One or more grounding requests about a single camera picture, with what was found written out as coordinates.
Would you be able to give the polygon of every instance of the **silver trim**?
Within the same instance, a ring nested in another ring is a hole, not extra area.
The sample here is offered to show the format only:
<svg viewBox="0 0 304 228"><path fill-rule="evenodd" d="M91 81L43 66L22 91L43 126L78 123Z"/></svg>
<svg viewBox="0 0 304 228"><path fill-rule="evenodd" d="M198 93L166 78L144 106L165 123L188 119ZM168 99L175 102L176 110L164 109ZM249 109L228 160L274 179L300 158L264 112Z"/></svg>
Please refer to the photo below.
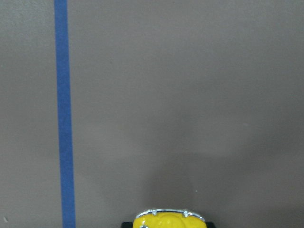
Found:
<svg viewBox="0 0 304 228"><path fill-rule="evenodd" d="M183 216L185 216L185 217L191 215L191 216L197 217L197 218L199 218L200 220L202 220L203 222L205 222L204 217L202 217L201 215L199 215L199 214L197 214L197 213L190 212L190 211L187 211L187 210L176 210L176 209L150 209L150 210L146 210L146 211L144 211L144 212L142 212L142 213L136 215L136 218L138 219L140 216L147 215L147 214L156 215L157 213L160 213L160 212L175 212L175 213L181 213L181 214L183 214Z"/></svg>

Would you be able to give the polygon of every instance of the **yellow toy car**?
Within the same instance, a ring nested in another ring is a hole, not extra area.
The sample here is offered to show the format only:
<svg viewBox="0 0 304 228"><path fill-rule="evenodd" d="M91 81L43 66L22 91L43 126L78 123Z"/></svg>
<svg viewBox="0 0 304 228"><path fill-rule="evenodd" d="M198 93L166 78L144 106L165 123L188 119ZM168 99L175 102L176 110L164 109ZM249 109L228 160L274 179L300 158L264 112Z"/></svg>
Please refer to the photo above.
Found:
<svg viewBox="0 0 304 228"><path fill-rule="evenodd" d="M133 228L207 228L205 219L194 212L151 209L136 216Z"/></svg>

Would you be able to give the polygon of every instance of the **yellow object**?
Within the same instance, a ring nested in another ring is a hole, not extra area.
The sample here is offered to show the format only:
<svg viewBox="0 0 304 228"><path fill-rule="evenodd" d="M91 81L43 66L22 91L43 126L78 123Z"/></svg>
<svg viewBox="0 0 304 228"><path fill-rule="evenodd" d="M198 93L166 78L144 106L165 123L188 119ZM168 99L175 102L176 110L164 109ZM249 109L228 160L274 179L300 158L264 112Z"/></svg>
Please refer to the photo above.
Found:
<svg viewBox="0 0 304 228"><path fill-rule="evenodd" d="M204 218L196 213L158 209L136 216L133 228L207 228Z"/></svg>

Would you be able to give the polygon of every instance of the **yellow car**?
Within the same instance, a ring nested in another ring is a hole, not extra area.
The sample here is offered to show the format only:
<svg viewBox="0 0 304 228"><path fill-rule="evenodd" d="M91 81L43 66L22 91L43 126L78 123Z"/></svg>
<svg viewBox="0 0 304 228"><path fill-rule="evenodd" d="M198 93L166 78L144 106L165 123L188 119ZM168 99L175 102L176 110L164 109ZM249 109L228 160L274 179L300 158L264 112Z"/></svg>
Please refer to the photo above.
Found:
<svg viewBox="0 0 304 228"><path fill-rule="evenodd" d="M207 228L205 219L194 212L151 209L136 216L133 228Z"/></svg>

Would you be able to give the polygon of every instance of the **blue stripe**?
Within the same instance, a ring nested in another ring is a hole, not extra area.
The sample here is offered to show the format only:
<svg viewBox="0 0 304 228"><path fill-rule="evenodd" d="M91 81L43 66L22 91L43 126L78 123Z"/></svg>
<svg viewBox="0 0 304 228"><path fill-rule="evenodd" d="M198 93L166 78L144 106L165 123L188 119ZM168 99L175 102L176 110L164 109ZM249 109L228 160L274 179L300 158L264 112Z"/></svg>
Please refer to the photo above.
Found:
<svg viewBox="0 0 304 228"><path fill-rule="evenodd" d="M75 228L67 0L54 0L62 227Z"/></svg>

